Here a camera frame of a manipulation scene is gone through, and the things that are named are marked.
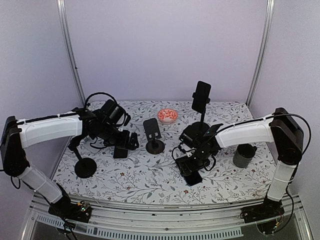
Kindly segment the black phone with white edge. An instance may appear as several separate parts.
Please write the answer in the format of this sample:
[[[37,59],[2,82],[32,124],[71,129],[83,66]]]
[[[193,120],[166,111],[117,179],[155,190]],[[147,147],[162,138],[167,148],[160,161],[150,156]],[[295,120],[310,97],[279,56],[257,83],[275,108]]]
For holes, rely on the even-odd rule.
[[[113,158],[114,159],[127,159],[129,154],[129,150],[125,148],[120,148],[118,146],[114,147]]]

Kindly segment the small round base phone stand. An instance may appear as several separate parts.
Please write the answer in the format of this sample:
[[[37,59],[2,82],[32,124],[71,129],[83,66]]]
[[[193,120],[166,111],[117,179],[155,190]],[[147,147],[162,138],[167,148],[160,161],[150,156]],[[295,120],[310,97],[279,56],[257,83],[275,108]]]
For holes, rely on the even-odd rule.
[[[165,144],[160,140],[161,133],[156,118],[150,118],[143,122],[144,132],[147,138],[145,146],[148,153],[157,155],[164,151]]]

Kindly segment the tall black clamp phone stand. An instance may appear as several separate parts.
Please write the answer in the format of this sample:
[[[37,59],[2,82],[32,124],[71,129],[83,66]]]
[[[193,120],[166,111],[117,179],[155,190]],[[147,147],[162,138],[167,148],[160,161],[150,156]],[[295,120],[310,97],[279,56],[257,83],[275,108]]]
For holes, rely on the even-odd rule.
[[[199,130],[201,130],[204,124],[206,105],[210,102],[211,99],[209,97],[201,97],[196,92],[192,94],[192,97],[193,102],[191,108],[196,112],[201,113],[200,121],[196,122],[197,126],[199,127]]]

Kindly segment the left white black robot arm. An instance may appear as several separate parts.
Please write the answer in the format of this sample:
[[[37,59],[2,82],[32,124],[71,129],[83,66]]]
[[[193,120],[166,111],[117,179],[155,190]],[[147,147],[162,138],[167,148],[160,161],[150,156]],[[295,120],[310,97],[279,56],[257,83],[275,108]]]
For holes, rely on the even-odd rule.
[[[38,143],[71,137],[68,148],[78,159],[74,172],[79,178],[86,179],[95,174],[97,164],[89,157],[81,157],[77,149],[80,142],[86,137],[100,138],[104,147],[114,147],[115,159],[124,159],[128,151],[139,147],[135,132],[120,129],[130,120],[131,116],[116,100],[111,99],[93,111],[87,107],[76,107],[67,113],[34,119],[17,120],[15,116],[9,116],[0,144],[3,171],[42,195],[49,204],[49,214],[62,220],[88,223],[92,213],[91,205],[85,201],[72,203],[61,185],[29,163],[25,149]]]

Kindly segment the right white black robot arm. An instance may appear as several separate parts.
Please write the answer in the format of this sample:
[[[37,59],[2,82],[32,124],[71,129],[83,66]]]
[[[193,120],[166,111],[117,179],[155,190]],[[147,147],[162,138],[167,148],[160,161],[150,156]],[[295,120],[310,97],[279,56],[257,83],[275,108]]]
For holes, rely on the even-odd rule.
[[[283,215],[283,195],[303,156],[304,132],[293,118],[294,114],[279,107],[270,115],[230,125],[209,126],[195,122],[179,137],[193,153],[174,161],[187,184],[193,186],[202,180],[198,171],[206,168],[210,164],[209,157],[214,157],[221,149],[259,142],[274,143],[278,164],[263,203],[242,208],[240,217],[245,223],[251,223]]]

